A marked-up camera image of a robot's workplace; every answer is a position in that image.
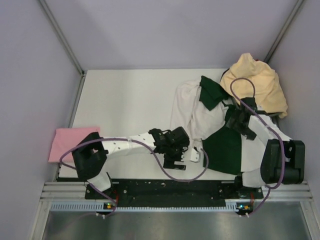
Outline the white and green t shirt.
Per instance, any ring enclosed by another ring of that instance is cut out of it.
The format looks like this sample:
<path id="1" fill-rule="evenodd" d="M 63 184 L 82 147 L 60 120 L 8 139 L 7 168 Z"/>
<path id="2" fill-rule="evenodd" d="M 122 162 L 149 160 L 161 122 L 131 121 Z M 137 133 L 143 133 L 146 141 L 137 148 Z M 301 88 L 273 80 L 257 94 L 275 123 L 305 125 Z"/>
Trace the white and green t shirt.
<path id="1" fill-rule="evenodd" d="M 204 167 L 238 175 L 250 169 L 243 137 L 227 127 L 235 112 L 230 95 L 219 83 L 200 76 L 180 84 L 174 94 L 170 127 L 183 127 L 190 146 L 205 151 Z"/>

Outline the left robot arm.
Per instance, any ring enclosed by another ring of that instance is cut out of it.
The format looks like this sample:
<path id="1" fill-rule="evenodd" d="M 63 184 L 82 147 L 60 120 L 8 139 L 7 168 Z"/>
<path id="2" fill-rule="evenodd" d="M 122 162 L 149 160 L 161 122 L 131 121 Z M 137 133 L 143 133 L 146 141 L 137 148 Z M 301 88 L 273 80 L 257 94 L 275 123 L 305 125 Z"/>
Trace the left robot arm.
<path id="1" fill-rule="evenodd" d="M 71 151 L 77 177 L 89 182 L 102 198 L 109 198 L 114 191 L 105 163 L 108 159 L 134 154 L 162 154 L 165 161 L 182 159 L 190 145 L 190 138 L 183 127 L 174 130 L 153 128 L 146 133 L 129 137 L 103 138 L 98 132 L 88 134 Z"/>

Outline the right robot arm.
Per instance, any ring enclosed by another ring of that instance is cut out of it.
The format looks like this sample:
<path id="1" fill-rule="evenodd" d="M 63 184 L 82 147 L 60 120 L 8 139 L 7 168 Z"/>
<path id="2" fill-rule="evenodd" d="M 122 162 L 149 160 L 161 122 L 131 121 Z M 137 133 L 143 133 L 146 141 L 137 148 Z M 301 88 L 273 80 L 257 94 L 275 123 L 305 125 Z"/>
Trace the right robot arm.
<path id="1" fill-rule="evenodd" d="M 252 188 L 301 184 L 305 174 L 305 144 L 284 134 L 272 118 L 257 107 L 254 97 L 245 97 L 227 119 L 226 126 L 236 131 L 247 144 L 247 163 L 233 192 L 245 198 Z"/>

